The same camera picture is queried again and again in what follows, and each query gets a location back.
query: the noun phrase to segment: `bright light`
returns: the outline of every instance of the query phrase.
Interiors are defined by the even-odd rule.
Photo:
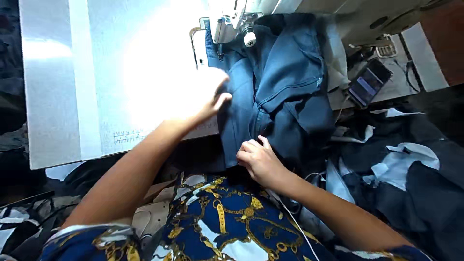
[[[26,39],[23,41],[23,57],[26,60],[71,57],[71,49],[54,40]]]
[[[124,48],[123,85],[133,126],[156,127],[180,109],[182,98],[199,94],[186,72],[196,68],[189,33],[205,16],[200,3],[160,1]]]

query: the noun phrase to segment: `forearm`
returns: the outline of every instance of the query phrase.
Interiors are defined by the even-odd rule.
[[[353,250],[385,250],[412,244],[370,213],[297,177],[290,198],[318,216]]]
[[[132,217],[160,167],[188,133],[190,127],[184,124],[161,123],[98,180],[62,228]]]

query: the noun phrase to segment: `phone screen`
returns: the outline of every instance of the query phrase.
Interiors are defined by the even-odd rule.
[[[391,75],[391,72],[381,62],[373,60],[352,82],[349,93],[361,105],[367,106],[390,79]]]

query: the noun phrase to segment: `denim fabric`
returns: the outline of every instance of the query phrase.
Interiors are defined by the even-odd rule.
[[[231,79],[224,91],[233,99],[218,115],[226,167],[237,164],[242,142],[263,135],[287,166],[305,172],[311,153],[334,130],[315,18],[307,13],[265,16],[254,32],[253,47],[245,47],[240,37],[223,44],[222,61],[208,52],[209,66],[225,70]],[[211,43],[206,40],[208,50],[216,47]]]

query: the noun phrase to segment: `patterned shirt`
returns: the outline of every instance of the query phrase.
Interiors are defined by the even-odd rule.
[[[149,260],[430,260],[409,246],[328,251],[312,234],[301,232],[259,186],[246,187],[230,177],[182,173],[175,186],[161,240],[150,249]],[[50,238],[40,260],[139,261],[142,254],[140,239],[128,225],[77,225]]]

